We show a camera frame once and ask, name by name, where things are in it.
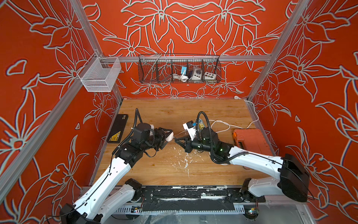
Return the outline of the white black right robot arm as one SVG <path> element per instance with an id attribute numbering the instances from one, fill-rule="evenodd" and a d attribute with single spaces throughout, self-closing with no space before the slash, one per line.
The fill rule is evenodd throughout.
<path id="1" fill-rule="evenodd" d="M 305 203 L 309 199 L 310 175 L 296 157 L 262 155 L 222 142 L 212 130 L 207 115 L 201 111 L 207 125 L 199 128 L 199 122 L 189 121 L 183 125 L 187 136 L 176 138 L 175 142 L 186 153 L 193 150 L 209 152 L 215 164 L 238 165 L 267 174 L 267 178 L 247 178 L 241 187 L 241 197 L 252 201 L 263 196 L 286 196 L 296 202 Z"/>

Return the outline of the pink earbuds case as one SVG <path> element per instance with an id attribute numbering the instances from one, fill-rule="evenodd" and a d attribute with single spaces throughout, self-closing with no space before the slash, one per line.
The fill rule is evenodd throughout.
<path id="1" fill-rule="evenodd" d="M 166 137 L 166 142 L 170 142 L 170 141 L 172 141 L 173 140 L 173 138 L 174 138 L 174 133 L 173 132 L 171 132 L 167 137 Z"/>

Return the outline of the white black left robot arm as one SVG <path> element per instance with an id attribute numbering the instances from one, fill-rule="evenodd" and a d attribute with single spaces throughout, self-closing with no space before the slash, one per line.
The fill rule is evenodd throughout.
<path id="1" fill-rule="evenodd" d="M 59 213 L 63 224 L 103 224 L 125 203 L 141 198 L 142 184 L 130 178 L 115 193 L 118 182 L 147 153 L 163 149 L 174 137 L 173 130 L 154 128 L 144 123 L 135 111 L 130 133 L 112 152 L 112 160 L 99 179 L 73 204 L 66 204 Z"/>

